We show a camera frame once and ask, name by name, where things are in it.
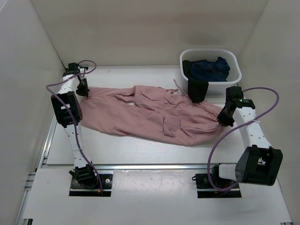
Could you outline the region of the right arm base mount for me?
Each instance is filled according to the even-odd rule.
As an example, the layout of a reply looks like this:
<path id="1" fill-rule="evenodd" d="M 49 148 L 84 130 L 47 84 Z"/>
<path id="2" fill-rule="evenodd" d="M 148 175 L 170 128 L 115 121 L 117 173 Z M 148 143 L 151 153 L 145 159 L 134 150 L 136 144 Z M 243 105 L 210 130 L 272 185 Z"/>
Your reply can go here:
<path id="1" fill-rule="evenodd" d="M 197 198 L 209 199 L 209 198 L 241 198 L 241 192 L 239 185 L 236 185 L 229 191 L 218 191 L 209 182 L 208 175 L 206 173 L 196 173 L 192 177 L 192 181 L 196 183 Z"/>

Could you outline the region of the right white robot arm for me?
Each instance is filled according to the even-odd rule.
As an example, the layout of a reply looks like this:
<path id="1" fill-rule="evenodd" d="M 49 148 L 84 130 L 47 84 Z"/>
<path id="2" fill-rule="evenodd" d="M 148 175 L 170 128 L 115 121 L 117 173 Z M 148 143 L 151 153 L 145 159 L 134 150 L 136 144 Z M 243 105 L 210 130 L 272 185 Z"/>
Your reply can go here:
<path id="1" fill-rule="evenodd" d="M 227 88 L 225 106 L 217 116 L 220 125 L 232 127 L 230 133 L 239 130 L 245 147 L 237 163 L 207 168 L 210 184 L 219 191 L 230 190 L 238 183 L 272 186 L 283 160 L 282 151 L 266 139 L 253 101 L 244 98 L 243 93 L 238 86 Z"/>

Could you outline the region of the pink trousers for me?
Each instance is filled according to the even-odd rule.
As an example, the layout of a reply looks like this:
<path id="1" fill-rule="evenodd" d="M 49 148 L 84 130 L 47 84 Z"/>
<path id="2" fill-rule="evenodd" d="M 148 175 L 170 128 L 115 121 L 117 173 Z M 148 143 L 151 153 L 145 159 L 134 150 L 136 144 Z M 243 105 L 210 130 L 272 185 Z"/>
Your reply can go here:
<path id="1" fill-rule="evenodd" d="M 217 120 L 219 106 L 194 104 L 180 89 L 92 87 L 80 107 L 83 126 L 109 135 L 195 146 L 215 139 L 224 129 Z"/>

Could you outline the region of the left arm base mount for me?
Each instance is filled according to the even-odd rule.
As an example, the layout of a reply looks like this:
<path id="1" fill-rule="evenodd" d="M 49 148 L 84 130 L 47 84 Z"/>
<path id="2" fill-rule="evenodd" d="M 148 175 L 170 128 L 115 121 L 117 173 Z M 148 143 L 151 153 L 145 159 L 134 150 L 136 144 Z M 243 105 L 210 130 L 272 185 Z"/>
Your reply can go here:
<path id="1" fill-rule="evenodd" d="M 112 173 L 96 173 L 87 164 L 85 167 L 70 170 L 72 176 L 69 196 L 110 197 L 113 186 Z"/>

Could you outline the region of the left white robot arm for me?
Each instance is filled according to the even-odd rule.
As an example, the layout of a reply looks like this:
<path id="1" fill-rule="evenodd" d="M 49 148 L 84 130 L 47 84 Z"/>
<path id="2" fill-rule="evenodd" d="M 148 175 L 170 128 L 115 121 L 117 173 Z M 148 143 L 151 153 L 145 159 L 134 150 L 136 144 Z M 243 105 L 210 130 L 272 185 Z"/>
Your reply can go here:
<path id="1" fill-rule="evenodd" d="M 78 97 L 87 97 L 89 87 L 85 74 L 88 68 L 79 63 L 69 63 L 62 75 L 62 86 L 58 93 L 52 92 L 51 103 L 58 124 L 67 134 L 73 153 L 74 168 L 69 171 L 72 178 L 85 188 L 96 188 L 98 176 L 91 166 L 92 161 L 83 153 L 81 121 L 83 113 Z"/>

